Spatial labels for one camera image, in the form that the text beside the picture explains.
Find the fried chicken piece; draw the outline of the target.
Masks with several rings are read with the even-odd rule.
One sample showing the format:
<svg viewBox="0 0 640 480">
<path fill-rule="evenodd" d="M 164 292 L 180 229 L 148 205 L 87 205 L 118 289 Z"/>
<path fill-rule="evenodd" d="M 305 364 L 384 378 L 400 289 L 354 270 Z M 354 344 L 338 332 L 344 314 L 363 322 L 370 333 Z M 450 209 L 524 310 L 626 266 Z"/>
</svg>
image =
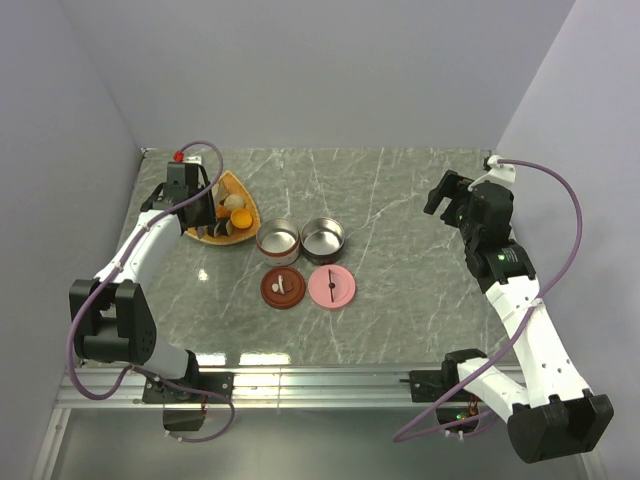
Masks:
<svg viewBox="0 0 640 480">
<path fill-rule="evenodd" d="M 215 214 L 218 220 L 229 218 L 231 216 L 231 212 L 223 205 L 216 206 Z"/>
</svg>

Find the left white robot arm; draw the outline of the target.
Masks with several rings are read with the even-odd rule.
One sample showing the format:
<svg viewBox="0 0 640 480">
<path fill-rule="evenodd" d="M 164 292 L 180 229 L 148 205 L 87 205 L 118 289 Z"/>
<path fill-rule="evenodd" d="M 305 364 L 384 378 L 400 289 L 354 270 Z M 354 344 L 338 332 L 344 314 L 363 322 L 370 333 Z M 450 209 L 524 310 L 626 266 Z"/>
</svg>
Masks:
<svg viewBox="0 0 640 480">
<path fill-rule="evenodd" d="M 144 289 L 186 230 L 214 223 L 213 185 L 202 165 L 169 163 L 165 182 L 142 206 L 136 227 L 116 256 L 94 278 L 72 284 L 67 363 L 72 384 L 86 398 L 105 400 L 114 392 L 87 390 L 76 373 L 79 359 L 122 363 L 126 370 L 166 380 L 166 390 L 180 402 L 200 394 L 202 378 L 194 353 L 158 333 Z"/>
</svg>

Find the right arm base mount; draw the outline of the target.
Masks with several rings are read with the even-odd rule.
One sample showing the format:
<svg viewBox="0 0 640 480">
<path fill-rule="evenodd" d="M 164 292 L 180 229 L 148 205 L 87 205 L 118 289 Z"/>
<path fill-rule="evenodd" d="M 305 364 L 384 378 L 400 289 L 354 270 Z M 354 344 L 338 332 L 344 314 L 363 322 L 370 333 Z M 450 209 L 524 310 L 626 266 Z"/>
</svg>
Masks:
<svg viewBox="0 0 640 480">
<path fill-rule="evenodd" d="M 411 370 L 399 382 L 408 386 L 413 403 L 435 402 L 448 390 L 444 382 L 444 374 L 440 370 Z M 435 410 L 435 416 L 440 425 L 471 419 L 468 424 L 456 425 L 445 430 L 446 434 L 457 434 L 460 439 L 468 435 L 479 435 L 490 428 L 497 417 L 488 411 L 486 414 L 486 417 L 480 418 L 479 398 L 465 390 L 457 392 Z"/>
</svg>

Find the orange egg tart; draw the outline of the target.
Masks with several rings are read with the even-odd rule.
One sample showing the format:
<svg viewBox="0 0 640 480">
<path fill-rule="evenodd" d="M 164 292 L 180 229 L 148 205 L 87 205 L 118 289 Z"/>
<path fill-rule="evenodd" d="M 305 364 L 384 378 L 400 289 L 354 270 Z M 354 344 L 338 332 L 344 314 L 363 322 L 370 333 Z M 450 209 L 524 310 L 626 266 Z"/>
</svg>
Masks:
<svg viewBox="0 0 640 480">
<path fill-rule="evenodd" d="M 231 212 L 230 219 L 234 225 L 234 228 L 240 230 L 247 230 L 254 223 L 253 216 L 246 208 L 237 209 Z"/>
</svg>

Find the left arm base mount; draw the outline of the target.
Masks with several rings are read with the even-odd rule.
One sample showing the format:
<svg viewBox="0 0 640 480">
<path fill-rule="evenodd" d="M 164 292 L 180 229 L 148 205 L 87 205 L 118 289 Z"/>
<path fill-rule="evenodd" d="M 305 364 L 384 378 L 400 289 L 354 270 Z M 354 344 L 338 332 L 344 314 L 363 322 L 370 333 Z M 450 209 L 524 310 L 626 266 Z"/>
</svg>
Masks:
<svg viewBox="0 0 640 480">
<path fill-rule="evenodd" d="M 233 387 L 234 374 L 226 371 L 200 373 L 193 385 L 148 378 L 142 404 L 162 407 L 163 428 L 169 436 L 186 443 L 202 443 L 220 437 L 231 428 L 236 416 L 232 402 Z M 201 430 L 208 409 L 213 406 L 229 408 L 229 419 L 224 426 L 207 437 L 185 437 L 185 434 Z"/>
</svg>

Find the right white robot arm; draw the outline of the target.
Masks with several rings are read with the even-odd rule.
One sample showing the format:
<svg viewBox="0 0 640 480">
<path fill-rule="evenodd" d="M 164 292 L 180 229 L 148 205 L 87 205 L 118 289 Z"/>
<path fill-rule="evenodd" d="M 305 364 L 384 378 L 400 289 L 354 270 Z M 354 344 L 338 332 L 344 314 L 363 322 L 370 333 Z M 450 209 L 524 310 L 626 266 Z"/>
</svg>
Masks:
<svg viewBox="0 0 640 480">
<path fill-rule="evenodd" d="M 605 394 L 596 395 L 573 365 L 544 305 L 534 266 L 512 236 L 513 175 L 478 180 L 447 171 L 424 208 L 459 230 L 467 268 L 498 314 L 524 382 L 503 374 L 477 349 L 451 352 L 442 363 L 442 405 L 469 393 L 507 425 L 521 460 L 535 463 L 594 449 L 614 416 Z"/>
</svg>

